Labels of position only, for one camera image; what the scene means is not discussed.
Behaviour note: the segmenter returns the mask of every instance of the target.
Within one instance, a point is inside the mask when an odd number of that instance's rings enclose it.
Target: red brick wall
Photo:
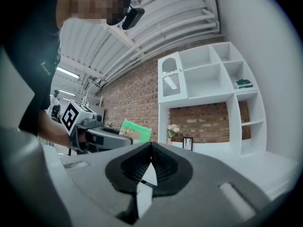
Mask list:
[[[152,129],[151,141],[158,140],[158,61],[157,59],[192,47],[226,41],[223,37],[185,44],[173,50],[166,51],[142,65],[122,75],[109,84],[101,92],[106,113],[105,123],[111,122],[113,127],[120,129],[124,119]],[[228,118],[226,104],[202,105],[187,109],[172,109],[171,120],[182,125],[182,133],[193,135],[195,142],[229,141]]]

